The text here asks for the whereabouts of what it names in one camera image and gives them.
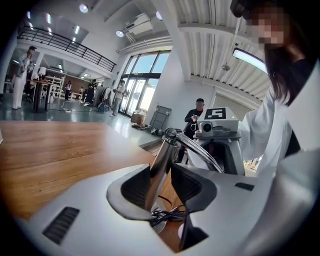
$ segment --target white pants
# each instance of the white pants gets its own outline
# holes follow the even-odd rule
[[[13,88],[12,108],[21,108],[22,95],[26,84],[27,72],[23,72],[20,77],[16,77]]]

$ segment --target black railing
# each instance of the black railing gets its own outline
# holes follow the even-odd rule
[[[48,46],[56,47],[61,50],[67,51],[77,55],[80,58],[88,60],[94,64],[97,64],[106,70],[112,72],[114,66],[116,65],[111,60],[102,56],[101,54],[91,50],[80,43],[73,42],[67,37],[62,35],[49,32],[37,27],[25,26],[23,30],[19,33],[18,39],[31,40],[33,42],[38,42]]]

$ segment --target table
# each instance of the table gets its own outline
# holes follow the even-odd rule
[[[9,211],[25,220],[78,181],[155,159],[103,123],[1,121],[0,129],[1,192]],[[170,175],[160,194],[181,205]],[[181,224],[167,223],[160,233],[174,252]]]
[[[48,100],[50,97],[51,86],[56,86],[56,84],[48,82],[47,80],[27,80],[29,82],[36,83],[34,89],[34,100],[33,100],[33,110],[35,113],[42,113],[43,111],[39,110],[39,104],[41,99],[41,92],[42,92],[42,85],[48,85],[48,90],[45,96],[45,104],[44,104],[44,111],[48,111]]]

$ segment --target floor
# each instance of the floor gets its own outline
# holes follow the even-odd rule
[[[0,120],[104,123],[142,148],[161,139],[145,130],[132,128],[130,119],[124,115],[118,114],[116,117],[110,117],[111,111],[100,113],[96,108],[85,106],[79,101],[56,99],[54,103],[48,105],[48,112],[44,113],[33,113],[32,105],[25,100],[22,101],[21,107],[21,109],[13,110],[12,93],[5,93],[0,105]]]

